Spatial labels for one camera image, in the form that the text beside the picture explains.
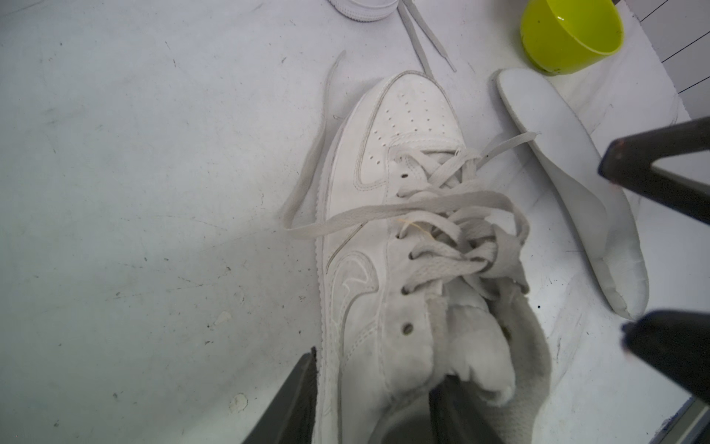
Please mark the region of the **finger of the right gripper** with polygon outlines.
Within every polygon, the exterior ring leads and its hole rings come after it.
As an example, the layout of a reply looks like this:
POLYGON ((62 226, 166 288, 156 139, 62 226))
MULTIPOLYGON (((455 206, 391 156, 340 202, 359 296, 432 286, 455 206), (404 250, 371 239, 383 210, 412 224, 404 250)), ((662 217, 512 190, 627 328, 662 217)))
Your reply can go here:
POLYGON ((658 168, 654 162, 708 150, 709 118, 699 118, 612 141, 597 172, 613 184, 707 225, 709 185, 658 168))
POLYGON ((709 402, 709 314, 658 310, 622 326, 622 347, 709 402))

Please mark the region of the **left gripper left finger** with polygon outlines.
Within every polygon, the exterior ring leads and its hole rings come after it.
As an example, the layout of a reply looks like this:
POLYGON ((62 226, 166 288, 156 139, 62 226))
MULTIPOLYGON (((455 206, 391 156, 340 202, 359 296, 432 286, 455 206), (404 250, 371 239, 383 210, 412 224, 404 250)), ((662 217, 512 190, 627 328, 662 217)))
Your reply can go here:
POLYGON ((310 444, 318 395, 317 351, 301 356, 243 444, 310 444))

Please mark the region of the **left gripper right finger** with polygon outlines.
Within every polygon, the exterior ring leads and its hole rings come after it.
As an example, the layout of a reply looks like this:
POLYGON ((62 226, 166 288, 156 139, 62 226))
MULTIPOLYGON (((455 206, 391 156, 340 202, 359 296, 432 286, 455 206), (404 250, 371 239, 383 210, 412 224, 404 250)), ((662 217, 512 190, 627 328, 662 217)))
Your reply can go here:
POLYGON ((428 403, 434 443, 502 444, 458 377, 446 376, 429 392, 428 403))

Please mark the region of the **white shoe insole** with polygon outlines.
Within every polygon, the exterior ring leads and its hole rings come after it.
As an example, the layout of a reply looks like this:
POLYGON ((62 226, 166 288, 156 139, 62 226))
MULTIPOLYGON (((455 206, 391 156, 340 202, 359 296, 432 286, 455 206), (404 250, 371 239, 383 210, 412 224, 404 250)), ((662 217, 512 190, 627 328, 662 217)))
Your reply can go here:
POLYGON ((636 320, 649 301, 649 277, 632 208, 621 187, 603 179, 599 151, 557 89, 527 68, 497 74, 497 90, 564 203, 612 310, 636 320))

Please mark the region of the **white sneaker with laces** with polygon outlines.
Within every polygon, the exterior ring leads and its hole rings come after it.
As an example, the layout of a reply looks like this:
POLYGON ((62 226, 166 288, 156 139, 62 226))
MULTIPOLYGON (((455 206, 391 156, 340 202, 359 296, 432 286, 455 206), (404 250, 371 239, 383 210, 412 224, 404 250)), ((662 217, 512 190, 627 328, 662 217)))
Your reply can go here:
POLYGON ((415 26, 421 29, 425 37, 432 46, 434 46, 440 57, 445 59, 452 71, 457 71, 445 46, 443 46, 436 37, 434 31, 423 18, 418 7, 412 0, 329 0, 329 3, 344 17, 363 23, 384 20, 394 12, 397 12, 426 76, 434 78, 434 73, 415 26))

